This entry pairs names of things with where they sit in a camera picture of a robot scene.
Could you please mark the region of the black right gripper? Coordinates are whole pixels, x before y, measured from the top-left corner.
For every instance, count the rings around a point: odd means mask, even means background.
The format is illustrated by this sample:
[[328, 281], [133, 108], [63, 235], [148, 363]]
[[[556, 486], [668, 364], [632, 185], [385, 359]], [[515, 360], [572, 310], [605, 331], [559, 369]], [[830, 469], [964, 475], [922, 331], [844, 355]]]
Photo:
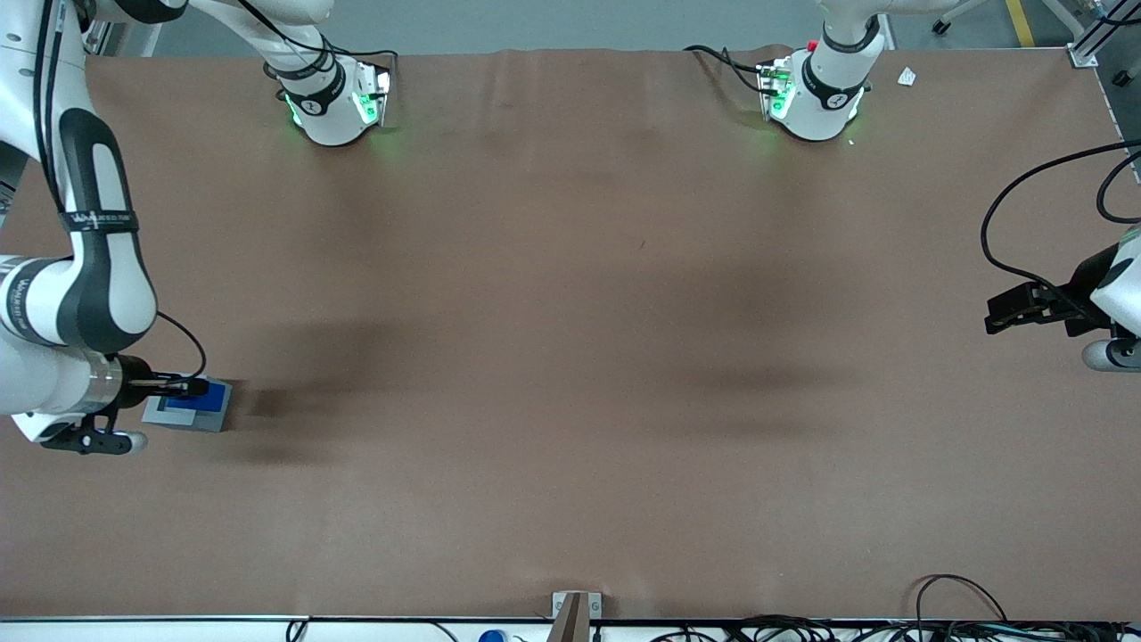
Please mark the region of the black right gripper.
[[188, 374], [154, 374], [147, 361], [133, 355], [118, 355], [122, 374], [118, 407], [137, 407], [148, 397], [202, 398], [210, 393], [207, 377]]

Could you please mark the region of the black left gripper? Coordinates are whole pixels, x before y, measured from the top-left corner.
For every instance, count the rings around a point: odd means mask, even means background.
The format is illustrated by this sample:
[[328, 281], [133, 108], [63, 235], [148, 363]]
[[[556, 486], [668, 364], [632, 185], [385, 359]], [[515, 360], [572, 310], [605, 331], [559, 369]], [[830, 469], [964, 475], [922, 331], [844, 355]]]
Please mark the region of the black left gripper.
[[1015, 326], [1047, 324], [1063, 324], [1069, 338], [1092, 332], [1115, 333], [1112, 320], [1092, 303], [1091, 296], [1109, 273], [1117, 249], [1116, 244], [1108, 245], [1081, 261], [1073, 269], [1069, 281], [1057, 285], [1051, 293], [1038, 282], [1028, 281], [992, 296], [984, 318], [986, 334], [998, 334]]

